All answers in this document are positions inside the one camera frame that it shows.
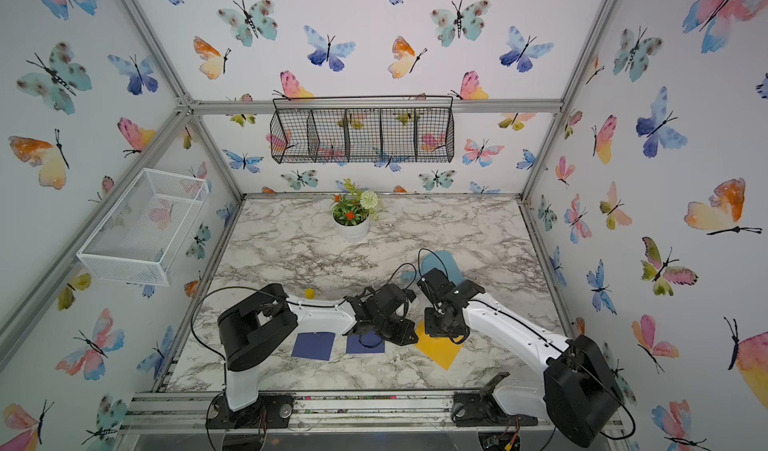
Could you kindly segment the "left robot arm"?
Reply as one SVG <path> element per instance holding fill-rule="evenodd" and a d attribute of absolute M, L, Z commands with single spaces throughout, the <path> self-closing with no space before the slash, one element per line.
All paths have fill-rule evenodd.
<path fill-rule="evenodd" d="M 416 294 L 388 281 L 338 301 L 313 302 L 285 292 L 282 285 L 261 289 L 225 310 L 217 319 L 223 350 L 224 390 L 206 411 L 205 429 L 286 429 L 294 413 L 290 394 L 260 395 L 259 366 L 291 335 L 373 334 L 382 342 L 410 346 L 418 342 L 415 323 L 407 318 Z"/>

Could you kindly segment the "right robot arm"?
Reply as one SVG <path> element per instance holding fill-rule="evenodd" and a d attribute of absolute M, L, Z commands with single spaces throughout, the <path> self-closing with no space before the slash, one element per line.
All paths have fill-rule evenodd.
<path fill-rule="evenodd" d="M 415 283 L 427 298 L 424 333 L 459 346 L 479 334 L 522 360 L 541 378 L 543 395 L 531 391 L 513 396 L 491 387 L 492 402 L 508 415 L 543 413 L 571 443 L 587 448 L 603 436 L 620 441 L 628 433 L 610 436 L 604 428 L 626 408 L 626 399 L 600 347 L 581 335 L 568 338 L 523 318 L 494 299 L 479 284 L 450 279 L 442 258 L 429 266 L 415 265 Z"/>

